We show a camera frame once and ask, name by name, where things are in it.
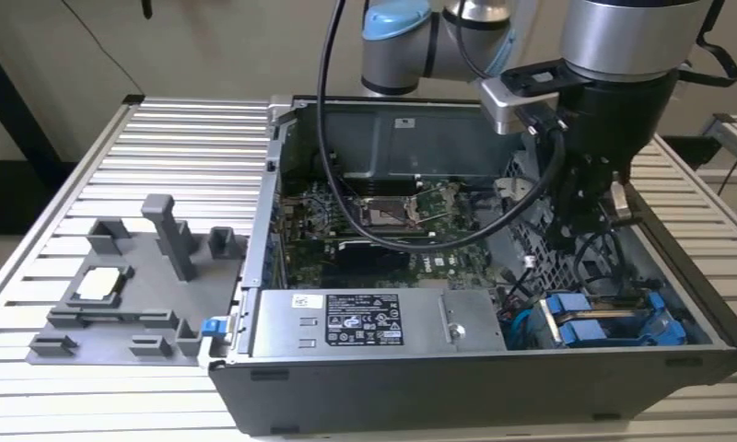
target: motherboard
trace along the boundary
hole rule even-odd
[[[471,192],[453,180],[419,180],[411,195],[348,198],[355,218],[372,232],[411,243],[468,235],[479,222]],[[315,181],[283,198],[288,288],[495,288],[503,281],[484,241],[413,254],[388,250],[349,227],[327,184]]]

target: gray plastic post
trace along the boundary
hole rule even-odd
[[[175,222],[172,207],[175,207],[175,199],[171,195],[151,194],[143,204],[143,216],[156,226],[161,248],[167,251],[177,278],[181,281],[191,281],[196,278],[196,267],[188,256],[189,248]]]

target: silver robot arm segment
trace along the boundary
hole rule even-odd
[[[375,5],[364,17],[361,82],[371,95],[403,96],[420,78],[472,81],[459,45],[459,10],[464,48],[475,63],[497,76],[509,58],[513,34],[507,0],[451,0],[432,12],[427,0]]]

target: blue latch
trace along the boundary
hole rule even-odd
[[[201,322],[201,335],[213,338],[224,338],[227,336],[227,320],[209,319]]]

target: metal stand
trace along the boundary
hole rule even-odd
[[[69,175],[0,65],[0,123],[26,161],[0,161],[0,234],[22,234]]]

